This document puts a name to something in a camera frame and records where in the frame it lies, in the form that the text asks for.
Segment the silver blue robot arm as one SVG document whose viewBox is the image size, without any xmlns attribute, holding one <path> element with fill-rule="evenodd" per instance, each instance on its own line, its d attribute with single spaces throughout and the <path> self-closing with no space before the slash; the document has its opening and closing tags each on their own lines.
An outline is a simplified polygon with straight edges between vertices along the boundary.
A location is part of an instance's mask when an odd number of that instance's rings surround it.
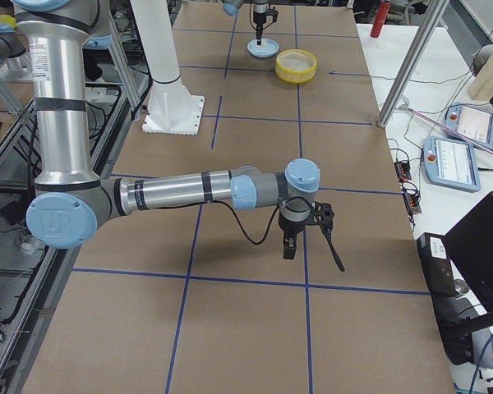
<svg viewBox="0 0 493 394">
<path fill-rule="evenodd" d="M 295 256 L 305 227 L 317 226 L 330 238 L 334 213 L 316 201 L 320 169 L 306 158 L 281 172 L 243 166 L 136 181 L 98 176 L 91 167 L 83 50 L 91 39 L 108 37 L 108 3 L 17 1 L 14 10 L 30 45 L 42 158 L 25 220 L 45 245 L 74 248 L 114 218 L 202 204 L 223 204 L 233 213 L 272 207 L 285 259 Z"/>
<path fill-rule="evenodd" d="M 265 27 L 277 21 L 279 12 L 267 0 L 223 0 L 222 8 L 227 15 L 235 16 L 245 3 L 249 6 L 249 22 L 256 32 L 256 44 L 261 46 Z"/>
</svg>

